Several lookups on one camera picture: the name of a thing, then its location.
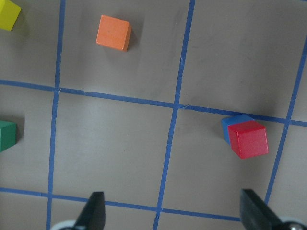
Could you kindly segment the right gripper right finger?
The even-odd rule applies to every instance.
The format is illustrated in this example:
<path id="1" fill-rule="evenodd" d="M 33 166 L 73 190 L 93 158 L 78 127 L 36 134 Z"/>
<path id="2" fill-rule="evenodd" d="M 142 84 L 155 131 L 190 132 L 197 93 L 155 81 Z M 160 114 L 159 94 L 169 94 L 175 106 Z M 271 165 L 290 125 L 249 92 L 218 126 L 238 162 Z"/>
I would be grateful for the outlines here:
<path id="1" fill-rule="evenodd" d="M 277 230 L 283 225 L 279 217 L 252 190 L 240 192 L 240 220 L 246 230 Z"/>

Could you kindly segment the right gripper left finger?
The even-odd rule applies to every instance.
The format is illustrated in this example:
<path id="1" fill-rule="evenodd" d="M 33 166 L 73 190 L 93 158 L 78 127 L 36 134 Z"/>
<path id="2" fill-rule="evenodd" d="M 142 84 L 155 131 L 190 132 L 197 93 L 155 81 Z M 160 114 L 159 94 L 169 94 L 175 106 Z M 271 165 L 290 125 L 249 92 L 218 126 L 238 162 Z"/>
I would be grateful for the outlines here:
<path id="1" fill-rule="evenodd" d="M 78 216 L 74 230 L 103 230 L 106 223 L 104 192 L 93 192 Z"/>

